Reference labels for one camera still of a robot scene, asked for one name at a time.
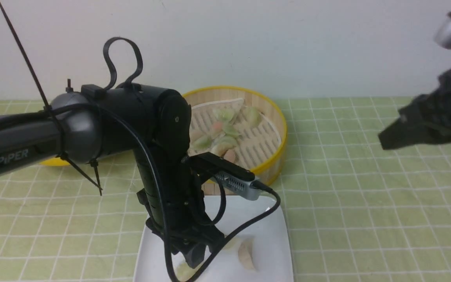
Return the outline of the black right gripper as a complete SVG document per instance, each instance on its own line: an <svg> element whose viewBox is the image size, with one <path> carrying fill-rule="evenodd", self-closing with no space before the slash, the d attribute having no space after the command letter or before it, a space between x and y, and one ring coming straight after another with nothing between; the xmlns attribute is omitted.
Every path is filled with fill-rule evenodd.
<svg viewBox="0 0 451 282"><path fill-rule="evenodd" d="M451 69L438 81L430 94L417 95L399 108L399 117L378 134L383 150L451 143Z"/></svg>

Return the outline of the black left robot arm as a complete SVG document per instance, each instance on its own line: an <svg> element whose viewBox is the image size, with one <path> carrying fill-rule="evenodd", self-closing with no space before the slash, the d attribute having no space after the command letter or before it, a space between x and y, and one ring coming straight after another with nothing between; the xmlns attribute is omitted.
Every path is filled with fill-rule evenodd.
<svg viewBox="0 0 451 282"><path fill-rule="evenodd" d="M212 176L188 157L191 107L168 88L84 85L59 95L51 110L0 115L0 175L49 157L74 167L132 151L143 181L137 198L146 226L170 255L191 268L205 250L218 253L224 234L205 212L202 184Z"/></svg>

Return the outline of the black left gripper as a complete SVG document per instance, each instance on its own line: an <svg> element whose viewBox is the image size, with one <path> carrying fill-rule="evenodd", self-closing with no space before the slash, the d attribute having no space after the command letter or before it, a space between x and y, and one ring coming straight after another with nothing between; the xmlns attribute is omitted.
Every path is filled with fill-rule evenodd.
<svg viewBox="0 0 451 282"><path fill-rule="evenodd" d="M190 268L198 268L205 261L205 251L214 252L224 241L225 235L215 226L225 211L225 196L221 195L218 216L214 220L206 214L204 192L197 190L175 206L168 202L167 215L170 218L168 233L170 235L170 253L180 253Z"/></svg>

